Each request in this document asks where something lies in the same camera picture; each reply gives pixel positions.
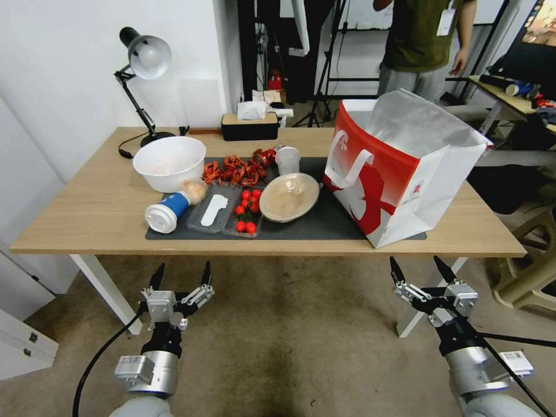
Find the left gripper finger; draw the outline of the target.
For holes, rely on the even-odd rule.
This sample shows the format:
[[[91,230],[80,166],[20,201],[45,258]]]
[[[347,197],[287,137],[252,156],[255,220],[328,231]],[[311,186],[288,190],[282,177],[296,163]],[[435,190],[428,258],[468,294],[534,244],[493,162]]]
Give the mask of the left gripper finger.
[[[215,294],[214,287],[211,285],[212,274],[211,274],[211,263],[206,261],[200,286],[191,291],[188,295],[182,298],[181,305],[186,305],[188,307],[195,307],[200,309],[205,305]]]
[[[148,299],[155,291],[160,289],[164,277],[165,263],[161,263],[155,273],[151,276],[149,284],[141,290],[145,299]]]

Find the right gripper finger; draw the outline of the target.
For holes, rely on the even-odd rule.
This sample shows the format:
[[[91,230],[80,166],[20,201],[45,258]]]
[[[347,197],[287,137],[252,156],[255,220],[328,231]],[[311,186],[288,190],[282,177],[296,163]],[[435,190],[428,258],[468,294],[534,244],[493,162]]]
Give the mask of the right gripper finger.
[[[440,278],[437,280],[435,287],[446,287],[452,284],[462,284],[462,282],[456,277],[453,269],[447,265],[439,256],[434,256],[434,263],[437,267]]]
[[[389,262],[391,268],[390,275],[394,282],[393,291],[395,294],[409,304],[413,301],[425,303],[431,300],[430,294],[406,281],[404,274],[394,257],[390,256]]]

